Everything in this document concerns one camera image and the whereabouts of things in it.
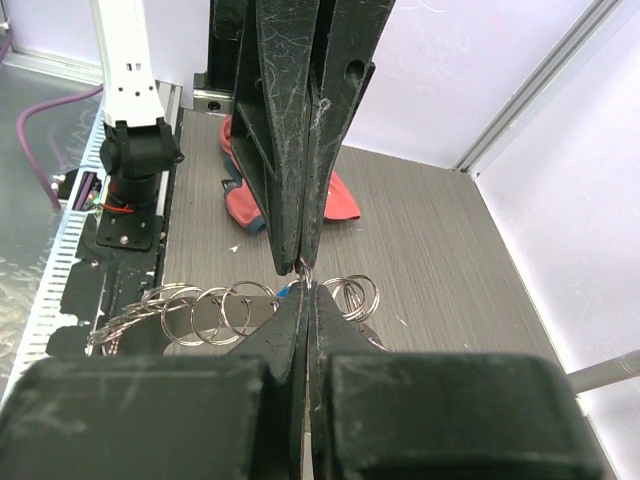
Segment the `metal disc with keyrings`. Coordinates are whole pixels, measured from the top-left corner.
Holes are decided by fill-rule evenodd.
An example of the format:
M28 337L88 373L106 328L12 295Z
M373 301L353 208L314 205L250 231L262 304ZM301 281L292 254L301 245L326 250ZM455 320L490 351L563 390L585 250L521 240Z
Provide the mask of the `metal disc with keyrings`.
M285 286L291 286L289 294L296 285L306 288L313 283L306 275ZM277 313L288 296L278 299L279 291L255 280L209 288L187 282L161 284L93 329L86 351L115 356L126 341L136 340L135 353L163 354L172 347L224 353Z

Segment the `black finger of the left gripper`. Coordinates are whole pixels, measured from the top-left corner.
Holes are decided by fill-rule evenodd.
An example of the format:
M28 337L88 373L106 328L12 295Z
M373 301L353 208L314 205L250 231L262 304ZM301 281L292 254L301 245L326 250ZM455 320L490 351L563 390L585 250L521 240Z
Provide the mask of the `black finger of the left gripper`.
M241 40L231 123L233 157L259 207L277 274L301 233L308 78L316 1L254 1Z
M373 55L393 6L392 1L320 3L311 54L300 265L316 262L330 177L375 68Z

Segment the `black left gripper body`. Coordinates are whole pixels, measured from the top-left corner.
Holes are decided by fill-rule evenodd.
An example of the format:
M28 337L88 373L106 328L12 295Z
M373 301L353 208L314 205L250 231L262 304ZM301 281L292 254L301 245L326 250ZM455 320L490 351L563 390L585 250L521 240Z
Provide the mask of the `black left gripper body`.
M231 115L241 40L254 1L209 2L207 65L193 76L193 108L196 111Z

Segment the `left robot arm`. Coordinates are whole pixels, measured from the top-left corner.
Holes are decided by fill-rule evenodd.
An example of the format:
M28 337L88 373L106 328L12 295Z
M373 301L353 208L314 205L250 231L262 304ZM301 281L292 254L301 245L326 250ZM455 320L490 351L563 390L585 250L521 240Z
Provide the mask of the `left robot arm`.
M231 150L266 223L276 272L314 267L330 176L375 65L390 1L214 1L195 87L231 117ZM109 198L153 205L182 160L150 66L143 4L92 5L104 76Z

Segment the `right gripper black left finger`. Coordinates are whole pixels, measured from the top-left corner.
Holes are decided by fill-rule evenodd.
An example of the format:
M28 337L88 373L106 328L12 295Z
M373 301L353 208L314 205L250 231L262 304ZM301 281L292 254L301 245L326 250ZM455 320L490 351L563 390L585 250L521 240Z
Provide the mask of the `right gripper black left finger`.
M1 413L5 479L298 479L309 287L223 356L46 359Z

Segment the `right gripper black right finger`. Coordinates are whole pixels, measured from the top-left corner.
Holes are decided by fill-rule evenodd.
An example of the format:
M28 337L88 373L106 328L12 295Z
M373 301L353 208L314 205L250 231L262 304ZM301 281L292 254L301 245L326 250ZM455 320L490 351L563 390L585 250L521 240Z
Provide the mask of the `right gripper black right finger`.
M513 353L389 353L309 296L313 473L318 479L601 479L566 375Z

